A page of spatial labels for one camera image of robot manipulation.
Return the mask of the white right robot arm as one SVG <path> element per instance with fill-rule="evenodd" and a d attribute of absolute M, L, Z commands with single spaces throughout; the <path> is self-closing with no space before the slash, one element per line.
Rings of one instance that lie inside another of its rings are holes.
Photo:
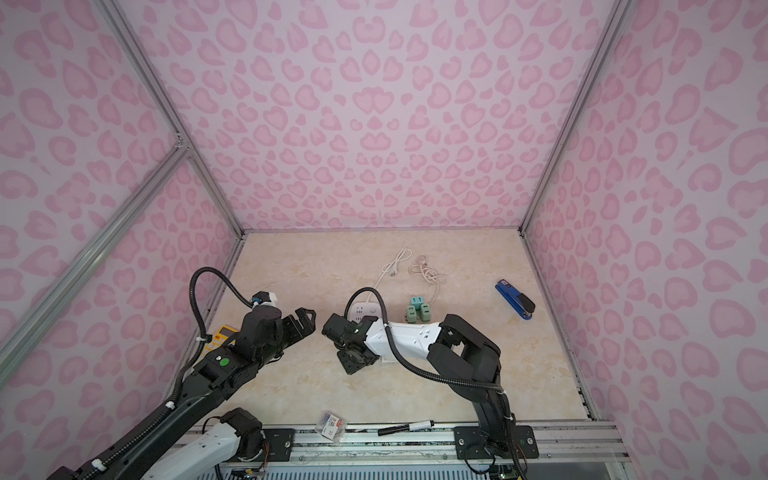
<path fill-rule="evenodd" d="M 473 405 L 488 452 L 515 458 L 517 421 L 501 383 L 499 346 L 455 314 L 421 326 L 393 322 L 376 289 L 363 287 L 352 297 L 363 293 L 376 297 L 376 314 L 353 320 L 349 301 L 344 313 L 331 315 L 322 328 L 323 336 L 335 345 L 344 371 L 352 375 L 389 359 L 422 379 L 449 386 Z"/>

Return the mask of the green charger plug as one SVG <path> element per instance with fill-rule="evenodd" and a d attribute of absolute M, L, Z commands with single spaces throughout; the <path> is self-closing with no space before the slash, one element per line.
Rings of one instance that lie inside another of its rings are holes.
<path fill-rule="evenodd" d="M 418 313 L 422 323 L 429 323 L 432 320 L 431 307 L 428 304 L 422 304 L 418 309 Z"/>
<path fill-rule="evenodd" d="M 409 305 L 406 308 L 405 319 L 406 319 L 406 322 L 409 324 L 415 324 L 419 322 L 417 310 L 413 305 Z"/>

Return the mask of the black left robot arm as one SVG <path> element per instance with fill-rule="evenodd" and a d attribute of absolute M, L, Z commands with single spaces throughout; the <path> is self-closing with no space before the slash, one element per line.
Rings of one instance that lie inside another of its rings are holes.
<path fill-rule="evenodd" d="M 211 336 L 197 301 L 197 282 L 206 273 L 218 277 L 248 308 L 234 338 L 207 354 L 203 347 L 211 341 Z M 201 267 L 193 273 L 189 302 L 200 336 L 196 339 L 195 352 L 175 377 L 168 399 L 93 459 L 76 469 L 61 466 L 49 475 L 51 479 L 141 478 L 199 420 L 316 329 L 315 311 L 298 308 L 293 314 L 285 315 L 276 306 L 274 294 L 261 291 L 247 298 L 214 267 Z"/>

